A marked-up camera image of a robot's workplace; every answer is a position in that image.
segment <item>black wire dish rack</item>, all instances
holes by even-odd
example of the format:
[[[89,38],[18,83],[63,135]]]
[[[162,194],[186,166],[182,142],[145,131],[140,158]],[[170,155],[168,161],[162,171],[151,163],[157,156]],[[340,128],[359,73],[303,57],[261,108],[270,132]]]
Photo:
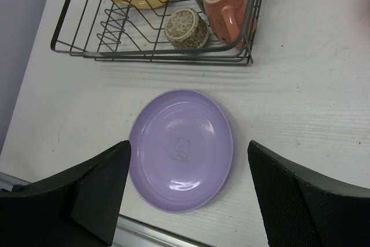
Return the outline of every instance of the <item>black wire dish rack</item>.
[[[209,28],[205,47],[174,49],[164,36],[169,16],[181,8],[193,8],[206,20],[194,0],[169,0],[161,8],[139,10],[117,0],[65,0],[50,47],[57,53],[97,61],[160,62],[208,65],[248,65],[255,33],[246,27],[258,21],[262,0],[248,0],[243,27],[237,39],[225,45]],[[244,40],[245,47],[235,46]]]

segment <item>mug handle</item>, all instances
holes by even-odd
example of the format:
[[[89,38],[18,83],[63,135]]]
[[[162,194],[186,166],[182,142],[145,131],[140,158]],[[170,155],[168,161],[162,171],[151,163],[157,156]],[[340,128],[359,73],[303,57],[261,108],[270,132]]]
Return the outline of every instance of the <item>mug handle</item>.
[[[235,15],[234,15],[234,7],[231,5],[226,5],[222,8],[221,14],[224,17],[224,21],[226,23],[227,31],[229,32],[230,38],[234,41],[240,33],[240,29],[236,24]],[[244,46],[244,38],[236,45],[237,50],[241,50]]]

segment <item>purple plate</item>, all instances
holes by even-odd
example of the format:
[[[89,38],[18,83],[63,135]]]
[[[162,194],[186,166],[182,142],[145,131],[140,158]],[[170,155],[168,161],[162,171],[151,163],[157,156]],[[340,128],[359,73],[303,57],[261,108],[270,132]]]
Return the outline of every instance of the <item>purple plate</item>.
[[[230,125],[217,104],[197,91],[173,90],[153,99],[129,139],[131,180],[142,198],[162,211],[201,207],[230,170]]]

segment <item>bear drawing on plate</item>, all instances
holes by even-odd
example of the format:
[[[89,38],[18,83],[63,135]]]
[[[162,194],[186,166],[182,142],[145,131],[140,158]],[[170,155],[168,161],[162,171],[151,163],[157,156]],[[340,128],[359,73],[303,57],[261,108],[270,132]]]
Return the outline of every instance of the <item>bear drawing on plate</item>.
[[[185,138],[178,138],[175,143],[175,148],[170,155],[173,159],[181,162],[188,162],[188,154],[190,151],[190,140]]]

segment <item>table surface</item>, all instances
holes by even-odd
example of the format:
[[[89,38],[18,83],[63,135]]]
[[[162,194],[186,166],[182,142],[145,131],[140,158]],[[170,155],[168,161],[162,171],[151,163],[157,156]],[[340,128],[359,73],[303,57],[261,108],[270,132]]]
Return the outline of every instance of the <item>table surface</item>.
[[[263,0],[250,67],[103,64],[49,49],[64,0],[47,0],[0,171],[35,182],[128,138],[169,89],[202,90],[235,138],[217,196],[183,215],[140,199],[123,215],[217,246],[267,246],[247,162],[249,140],[325,175],[370,187],[370,0]]]

